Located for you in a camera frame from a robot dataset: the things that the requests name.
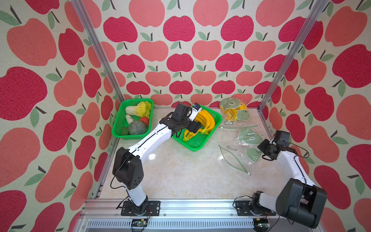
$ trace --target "black cable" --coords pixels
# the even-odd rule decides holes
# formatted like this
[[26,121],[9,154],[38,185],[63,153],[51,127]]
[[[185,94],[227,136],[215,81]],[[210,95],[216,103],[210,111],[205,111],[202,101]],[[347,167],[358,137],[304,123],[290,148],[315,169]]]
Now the black cable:
[[291,143],[291,142],[288,142],[288,143],[289,143],[289,144],[292,144],[292,145],[295,145],[295,146],[297,146],[297,147],[299,147],[299,148],[305,150],[306,153],[308,153],[308,156],[305,156],[305,154],[304,154],[304,156],[300,156],[300,157],[303,157],[303,158],[305,158],[305,159],[309,157],[309,152],[308,152],[306,149],[304,149],[304,148],[302,148],[302,147],[300,147],[300,146],[298,146],[298,145],[296,145],[296,144],[293,144],[293,143]]
[[237,199],[237,198],[241,198],[241,197],[236,197],[236,198],[234,199],[233,204],[232,204],[233,208],[237,208],[237,206],[234,206],[234,203],[236,202],[236,199]]
[[279,220],[280,217],[281,217],[281,216],[278,215],[278,219],[277,219],[277,221],[273,224],[273,226],[275,226],[275,225],[277,224],[277,222],[278,222],[278,220]]

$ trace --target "apple wallpaper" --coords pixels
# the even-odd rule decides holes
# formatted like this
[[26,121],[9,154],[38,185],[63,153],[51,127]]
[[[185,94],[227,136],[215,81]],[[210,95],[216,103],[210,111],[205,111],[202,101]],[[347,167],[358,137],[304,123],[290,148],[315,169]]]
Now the apple wallpaper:
[[80,24],[70,1],[0,2],[0,232],[70,232],[93,197],[116,96]]
[[266,107],[271,130],[310,152],[300,162],[327,191],[327,232],[371,231],[370,6],[329,1]]

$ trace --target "marble tabletop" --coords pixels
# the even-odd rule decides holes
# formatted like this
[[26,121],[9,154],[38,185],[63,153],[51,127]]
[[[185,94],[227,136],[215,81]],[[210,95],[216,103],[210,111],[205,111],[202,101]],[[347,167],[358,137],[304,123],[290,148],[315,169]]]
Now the marble tabletop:
[[[152,129],[156,122],[173,111],[174,108],[154,109]],[[256,109],[249,109],[249,125],[268,138],[267,132]],[[175,139],[162,143],[143,165],[142,186],[150,199],[233,199],[238,196],[251,196],[257,190],[278,195],[285,181],[283,171],[277,161],[259,158],[256,164],[247,166],[251,176],[230,166],[223,158],[219,144],[234,143],[239,129],[217,128],[199,151],[193,152]],[[120,140],[117,146],[128,148],[138,140]],[[124,188],[112,189],[114,158],[105,179],[100,199],[123,199],[127,196]],[[120,183],[113,180],[112,186]]]

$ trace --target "green vegetable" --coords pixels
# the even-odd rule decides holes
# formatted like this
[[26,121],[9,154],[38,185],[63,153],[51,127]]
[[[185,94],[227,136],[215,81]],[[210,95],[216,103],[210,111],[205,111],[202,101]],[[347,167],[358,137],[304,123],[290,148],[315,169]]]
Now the green vegetable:
[[121,135],[128,135],[129,134],[129,128],[123,127],[121,129]]
[[129,125],[129,133],[132,135],[144,134],[146,132],[147,132],[147,126],[142,121],[134,121]]

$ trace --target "green cartoon face sticker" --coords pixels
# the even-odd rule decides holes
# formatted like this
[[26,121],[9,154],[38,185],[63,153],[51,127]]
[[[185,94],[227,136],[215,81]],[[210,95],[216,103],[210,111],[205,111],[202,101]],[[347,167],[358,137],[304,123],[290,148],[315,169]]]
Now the green cartoon face sticker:
[[238,140],[248,145],[258,145],[263,141],[261,134],[255,133],[253,129],[244,128],[238,135]]
[[256,163],[262,154],[261,151],[259,151],[256,148],[248,148],[246,149],[246,155],[251,160],[251,162]]
[[240,121],[248,121],[250,120],[250,114],[247,110],[237,110],[237,119]]

